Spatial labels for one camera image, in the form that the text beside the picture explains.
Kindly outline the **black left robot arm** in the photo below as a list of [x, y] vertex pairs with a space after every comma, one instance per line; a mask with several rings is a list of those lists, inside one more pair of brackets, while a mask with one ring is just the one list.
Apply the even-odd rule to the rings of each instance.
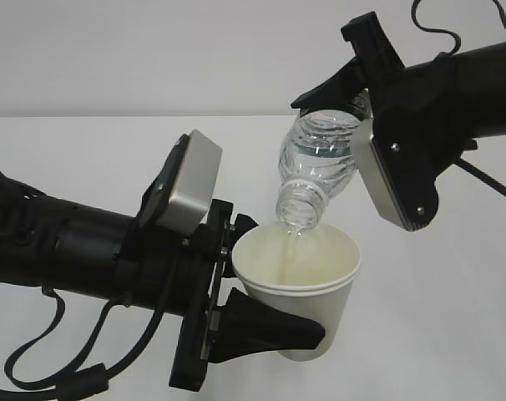
[[214, 198], [222, 150], [182, 135], [144, 193], [136, 216], [45, 195], [0, 172], [0, 282], [145, 307], [154, 331], [166, 313], [182, 319], [170, 385], [196, 391], [210, 363], [282, 350], [312, 350], [318, 323], [233, 289], [230, 253], [255, 226]]

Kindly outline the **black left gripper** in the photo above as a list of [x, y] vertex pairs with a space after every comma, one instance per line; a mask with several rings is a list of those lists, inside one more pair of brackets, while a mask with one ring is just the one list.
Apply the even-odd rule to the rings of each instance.
[[204, 379], [209, 363], [286, 350], [313, 350], [323, 340], [318, 322], [279, 311], [232, 289], [217, 305], [222, 278], [235, 277], [232, 252], [238, 240], [258, 227], [233, 205], [214, 199], [205, 223], [181, 242], [174, 275], [172, 312], [183, 317], [171, 369], [172, 379]]

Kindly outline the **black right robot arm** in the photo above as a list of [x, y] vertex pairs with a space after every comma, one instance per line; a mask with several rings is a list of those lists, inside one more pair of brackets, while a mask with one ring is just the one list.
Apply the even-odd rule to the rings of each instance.
[[331, 109], [367, 90], [377, 153], [395, 185], [432, 184], [476, 139], [506, 135], [506, 42], [406, 66], [375, 12], [341, 34], [353, 58], [291, 107]]

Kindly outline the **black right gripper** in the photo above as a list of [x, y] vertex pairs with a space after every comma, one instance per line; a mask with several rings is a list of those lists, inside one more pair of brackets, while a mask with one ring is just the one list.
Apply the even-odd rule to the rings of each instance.
[[444, 28], [414, 25], [425, 33], [448, 35], [453, 46], [426, 62], [406, 66], [385, 34], [375, 12], [353, 18], [341, 29], [355, 53], [322, 84], [299, 95], [292, 109], [309, 114], [323, 109], [343, 110], [365, 88], [374, 115], [377, 137], [387, 170], [406, 169], [419, 180], [435, 181], [477, 141], [461, 131], [453, 116], [453, 89], [458, 76], [454, 58], [460, 36]]

